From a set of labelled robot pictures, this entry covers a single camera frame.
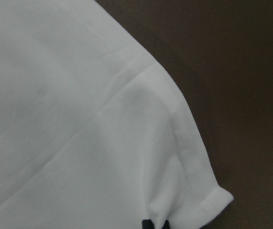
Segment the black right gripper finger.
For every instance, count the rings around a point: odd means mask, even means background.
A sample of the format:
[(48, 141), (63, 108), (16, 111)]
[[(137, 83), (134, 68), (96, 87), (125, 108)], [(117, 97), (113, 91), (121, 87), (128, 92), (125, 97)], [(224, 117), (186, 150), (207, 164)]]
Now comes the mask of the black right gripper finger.
[[(142, 229), (155, 229), (155, 225), (150, 219), (144, 219), (142, 221)], [(165, 221), (162, 229), (170, 229), (170, 223), (168, 220)]]

